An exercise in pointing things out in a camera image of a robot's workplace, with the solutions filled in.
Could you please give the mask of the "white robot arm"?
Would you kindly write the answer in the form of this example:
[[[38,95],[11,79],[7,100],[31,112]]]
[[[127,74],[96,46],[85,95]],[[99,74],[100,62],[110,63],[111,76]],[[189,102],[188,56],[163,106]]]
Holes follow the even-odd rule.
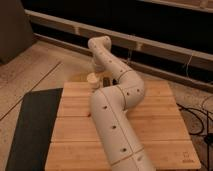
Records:
[[[126,111],[145,96],[144,81],[111,53],[109,36],[88,41],[96,72],[108,70],[117,84],[97,89],[90,98],[90,111],[112,171],[156,171]]]

